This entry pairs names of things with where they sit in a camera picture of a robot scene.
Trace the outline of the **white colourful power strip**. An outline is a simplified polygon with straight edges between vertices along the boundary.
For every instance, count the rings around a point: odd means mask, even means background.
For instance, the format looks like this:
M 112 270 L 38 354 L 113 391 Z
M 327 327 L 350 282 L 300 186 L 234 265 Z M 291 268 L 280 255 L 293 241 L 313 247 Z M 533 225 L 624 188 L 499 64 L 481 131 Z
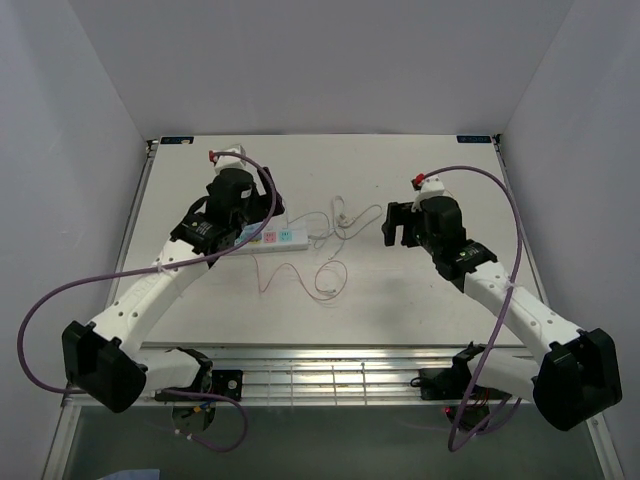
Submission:
M 231 252 L 231 255 L 258 255 L 304 251 L 310 247 L 306 225 L 290 227 L 284 224 L 269 224 L 250 242 Z

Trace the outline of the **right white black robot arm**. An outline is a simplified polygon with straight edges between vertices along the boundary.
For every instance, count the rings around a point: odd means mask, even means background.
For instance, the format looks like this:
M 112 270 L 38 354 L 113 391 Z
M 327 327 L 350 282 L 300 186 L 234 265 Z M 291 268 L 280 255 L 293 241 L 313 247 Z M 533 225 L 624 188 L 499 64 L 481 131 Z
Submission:
M 424 399 L 474 397 L 500 391 L 533 403 L 560 431 L 618 404 L 623 397 L 616 347 L 600 328 L 587 331 L 511 283 L 497 256 L 466 235 L 458 203 L 430 196 L 418 204 L 391 202 L 381 228 L 384 243 L 421 247 L 437 272 L 494 315 L 527 348 L 528 360 L 470 343 L 450 367 L 421 371 Z

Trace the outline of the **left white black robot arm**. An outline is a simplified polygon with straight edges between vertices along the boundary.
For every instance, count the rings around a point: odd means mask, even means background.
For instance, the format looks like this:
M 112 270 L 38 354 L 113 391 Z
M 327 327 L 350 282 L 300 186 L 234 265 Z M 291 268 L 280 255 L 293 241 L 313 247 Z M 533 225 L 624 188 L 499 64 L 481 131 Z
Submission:
M 171 231 L 151 273 L 86 324 L 72 322 L 63 331 L 70 383 L 114 413 L 144 393 L 177 389 L 197 400 L 210 392 L 212 363 L 200 352 L 174 348 L 143 354 L 140 349 L 171 305 L 214 265 L 216 253 L 233 247 L 246 226 L 283 214 L 280 198 L 257 190 L 268 179 L 252 175 L 241 160 L 216 166 L 206 196 Z

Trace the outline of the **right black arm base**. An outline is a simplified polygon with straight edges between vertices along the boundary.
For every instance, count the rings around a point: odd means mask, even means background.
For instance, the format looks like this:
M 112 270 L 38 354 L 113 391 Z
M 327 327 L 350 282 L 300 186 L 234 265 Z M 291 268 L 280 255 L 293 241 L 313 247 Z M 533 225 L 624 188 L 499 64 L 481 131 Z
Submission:
M 452 358 L 449 367 L 419 369 L 410 386 L 420 390 L 422 400 L 461 400 L 485 349 L 484 344 L 471 342 Z M 492 349 L 471 390 L 472 400 L 477 396 L 481 400 L 530 400 L 535 371 L 533 361 Z

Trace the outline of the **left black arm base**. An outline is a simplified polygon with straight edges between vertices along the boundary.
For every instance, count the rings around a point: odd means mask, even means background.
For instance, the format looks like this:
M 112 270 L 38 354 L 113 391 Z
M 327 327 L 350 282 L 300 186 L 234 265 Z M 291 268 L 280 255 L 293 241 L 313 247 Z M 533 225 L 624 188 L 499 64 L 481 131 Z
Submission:
M 217 369 L 211 358 L 194 349 L 168 350 L 160 359 L 169 364 L 153 371 L 161 375 L 160 388 L 154 393 L 156 401 L 207 401 L 204 394 L 215 394 L 235 401 L 242 398 L 243 370 Z

